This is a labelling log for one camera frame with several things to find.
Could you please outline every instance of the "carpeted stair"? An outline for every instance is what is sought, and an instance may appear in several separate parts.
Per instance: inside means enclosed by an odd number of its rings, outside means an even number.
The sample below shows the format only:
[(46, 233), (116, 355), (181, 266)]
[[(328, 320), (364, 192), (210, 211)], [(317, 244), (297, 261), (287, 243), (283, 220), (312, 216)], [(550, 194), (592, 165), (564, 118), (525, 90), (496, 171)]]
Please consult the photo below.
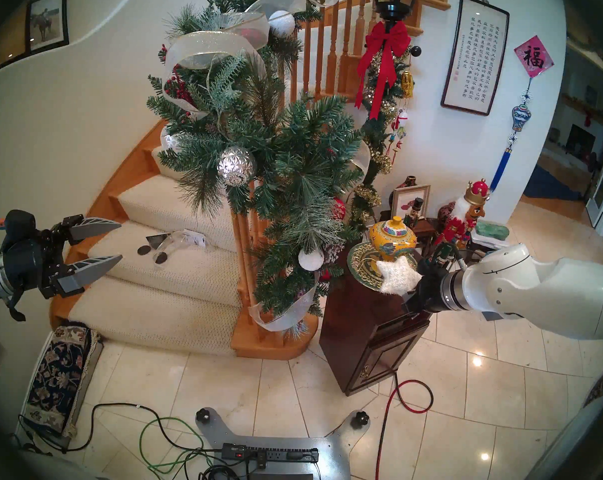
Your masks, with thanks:
[[(233, 355), (231, 337), (240, 312), (238, 268), (230, 209), (214, 219), (194, 216), (177, 187), (179, 173), (161, 166), (151, 177), (118, 197), (129, 217), (88, 255), (122, 254), (123, 259), (80, 297), (69, 319), (106, 338), (168, 350)], [(146, 236), (182, 229), (201, 232), (207, 247), (172, 251), (153, 263), (153, 253), (137, 254)]]

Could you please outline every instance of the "black disc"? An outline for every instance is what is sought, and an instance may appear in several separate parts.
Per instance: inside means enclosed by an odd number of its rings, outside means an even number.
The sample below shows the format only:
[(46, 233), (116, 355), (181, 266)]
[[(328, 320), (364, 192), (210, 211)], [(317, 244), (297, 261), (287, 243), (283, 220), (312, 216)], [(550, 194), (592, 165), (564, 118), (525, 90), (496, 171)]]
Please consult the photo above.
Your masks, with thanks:
[(166, 261), (169, 258), (169, 256), (166, 253), (159, 253), (157, 255), (157, 259), (155, 259), (155, 263), (157, 263), (158, 265), (161, 265), (162, 263), (164, 263), (164, 261)]

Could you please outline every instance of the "gold crown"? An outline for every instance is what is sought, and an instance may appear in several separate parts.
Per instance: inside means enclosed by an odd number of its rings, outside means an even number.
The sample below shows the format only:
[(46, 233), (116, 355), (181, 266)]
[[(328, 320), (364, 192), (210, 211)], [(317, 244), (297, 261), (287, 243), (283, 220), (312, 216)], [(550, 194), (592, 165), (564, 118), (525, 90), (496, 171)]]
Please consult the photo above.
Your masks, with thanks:
[(466, 188), (466, 194), (463, 197), (470, 204), (477, 206), (484, 206), (489, 197), (489, 187), (486, 184), (486, 179), (482, 178), (473, 184), (472, 181), (468, 181), (468, 187)]

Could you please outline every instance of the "decorative plate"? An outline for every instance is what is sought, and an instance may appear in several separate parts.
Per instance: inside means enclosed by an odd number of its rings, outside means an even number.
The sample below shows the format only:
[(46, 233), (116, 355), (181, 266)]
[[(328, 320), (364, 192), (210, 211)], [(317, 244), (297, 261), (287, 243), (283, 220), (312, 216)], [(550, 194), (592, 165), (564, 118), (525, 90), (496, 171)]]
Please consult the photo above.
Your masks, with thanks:
[[(417, 270), (417, 261), (411, 254), (412, 249), (400, 249), (395, 257), (405, 256), (413, 270)], [(377, 261), (384, 261), (379, 251), (370, 242), (362, 242), (353, 246), (348, 253), (348, 268), (360, 284), (369, 289), (379, 291), (384, 283), (384, 276), (377, 270)]]

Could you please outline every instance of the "gold bell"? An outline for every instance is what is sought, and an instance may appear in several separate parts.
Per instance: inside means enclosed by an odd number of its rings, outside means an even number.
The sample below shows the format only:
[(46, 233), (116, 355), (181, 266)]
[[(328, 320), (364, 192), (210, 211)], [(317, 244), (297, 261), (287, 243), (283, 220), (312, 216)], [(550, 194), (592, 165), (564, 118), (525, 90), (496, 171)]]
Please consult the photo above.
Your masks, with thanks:
[(413, 82), (412, 74), (404, 70), (401, 73), (401, 90), (404, 91), (404, 98), (412, 98), (413, 97), (413, 86), (415, 83)]

